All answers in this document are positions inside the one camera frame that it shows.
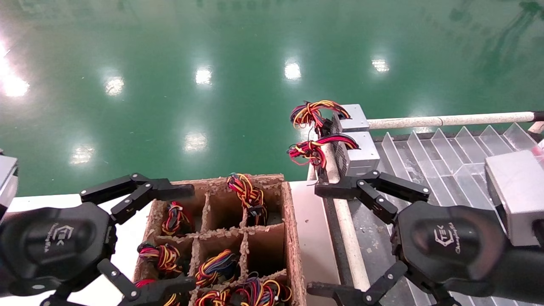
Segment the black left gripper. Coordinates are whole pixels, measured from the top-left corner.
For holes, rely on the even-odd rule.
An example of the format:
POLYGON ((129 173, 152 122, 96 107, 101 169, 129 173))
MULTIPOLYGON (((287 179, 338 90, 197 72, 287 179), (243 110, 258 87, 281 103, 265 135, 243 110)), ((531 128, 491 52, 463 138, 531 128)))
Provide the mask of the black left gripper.
POLYGON ((122 294, 119 306, 163 306, 196 288, 182 275, 136 285, 111 263, 115 224, 92 203, 10 213, 1 222, 1 296, 33 296, 55 290, 43 306, 76 306, 68 297, 100 275, 122 294))

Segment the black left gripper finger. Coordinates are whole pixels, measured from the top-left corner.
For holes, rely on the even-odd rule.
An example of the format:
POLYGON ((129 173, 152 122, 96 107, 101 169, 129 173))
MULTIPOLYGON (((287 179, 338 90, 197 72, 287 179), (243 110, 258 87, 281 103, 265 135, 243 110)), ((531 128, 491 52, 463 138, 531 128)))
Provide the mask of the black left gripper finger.
POLYGON ((80 192, 83 203, 96 205, 125 196, 111 208, 117 224, 124 224, 154 200, 171 201, 195 196, 192 184, 171 184, 167 178, 151 179, 140 173, 115 178, 80 192))

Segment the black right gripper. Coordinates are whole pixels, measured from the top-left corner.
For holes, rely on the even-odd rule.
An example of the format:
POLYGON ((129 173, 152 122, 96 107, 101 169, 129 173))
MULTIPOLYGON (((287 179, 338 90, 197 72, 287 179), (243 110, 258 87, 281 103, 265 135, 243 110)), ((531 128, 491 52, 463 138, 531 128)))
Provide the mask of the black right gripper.
POLYGON ((331 298, 338 306, 383 306, 383 296, 406 274, 416 287, 434 296, 436 303, 430 306, 459 306, 447 291, 491 294, 495 290, 493 273, 507 246, 495 211, 428 204, 428 187, 377 170, 337 183, 318 182, 314 193, 321 198, 357 199, 383 223, 395 220, 393 252, 402 261, 389 267, 367 291, 310 282, 308 294, 331 298), (383 193, 413 204, 398 213, 383 193))

